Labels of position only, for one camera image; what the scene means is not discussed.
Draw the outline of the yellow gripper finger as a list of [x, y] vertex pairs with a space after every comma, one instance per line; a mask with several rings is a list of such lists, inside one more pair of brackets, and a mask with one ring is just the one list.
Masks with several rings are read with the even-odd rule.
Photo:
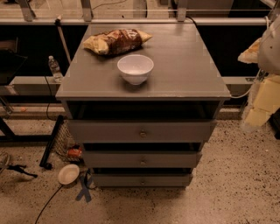
[[242, 63], [251, 64], [256, 63], [258, 59], [259, 45], [261, 39], [258, 38], [247, 50], [238, 56], [238, 60]]
[[246, 107], [241, 116], [241, 128], [246, 132], [259, 130], [270, 116], [267, 111]]

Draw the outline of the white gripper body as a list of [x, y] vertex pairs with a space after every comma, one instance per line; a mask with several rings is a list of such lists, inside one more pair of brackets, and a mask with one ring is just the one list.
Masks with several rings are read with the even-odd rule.
[[255, 109], [274, 114], [280, 108], [280, 75], [269, 74], [260, 84], [253, 102]]

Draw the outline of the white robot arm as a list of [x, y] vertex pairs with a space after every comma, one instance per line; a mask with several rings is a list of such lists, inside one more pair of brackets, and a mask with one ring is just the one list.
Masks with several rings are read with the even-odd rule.
[[251, 132], [261, 128], [280, 109], [280, 16], [238, 60], [259, 67], [241, 116], [242, 129]]

